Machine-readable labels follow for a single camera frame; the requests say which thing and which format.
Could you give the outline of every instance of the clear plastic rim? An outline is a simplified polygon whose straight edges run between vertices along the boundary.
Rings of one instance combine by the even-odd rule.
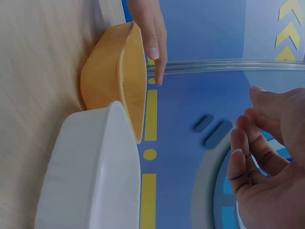
[[[305,71],[305,62],[256,59],[223,59],[168,62],[165,74],[228,71]],[[147,65],[147,74],[155,74],[155,66]]]

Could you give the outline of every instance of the table surface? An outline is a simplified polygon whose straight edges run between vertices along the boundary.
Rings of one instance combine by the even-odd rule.
[[[61,124],[82,110],[78,78],[121,0],[0,2],[0,228],[31,229]]]

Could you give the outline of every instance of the yellow bowl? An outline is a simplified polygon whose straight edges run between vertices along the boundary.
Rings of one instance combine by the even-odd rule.
[[[141,31],[134,22],[108,29],[85,63],[80,79],[86,109],[123,103],[135,139],[142,140],[147,88]]]

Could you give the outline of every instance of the white bowl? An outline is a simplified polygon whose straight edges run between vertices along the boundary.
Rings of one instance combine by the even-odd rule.
[[[140,183],[138,148],[123,105],[74,113],[57,138],[35,229],[136,229]]]

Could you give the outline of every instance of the hand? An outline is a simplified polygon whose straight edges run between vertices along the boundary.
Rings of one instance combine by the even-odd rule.
[[[147,56],[155,60],[155,80],[161,85],[167,63],[167,32],[159,0],[128,0],[128,8],[141,29]]]
[[[252,87],[250,97],[254,107],[237,120],[227,170],[241,219],[247,229],[304,228],[305,89],[275,94]],[[285,145],[294,161],[279,156],[259,128]]]

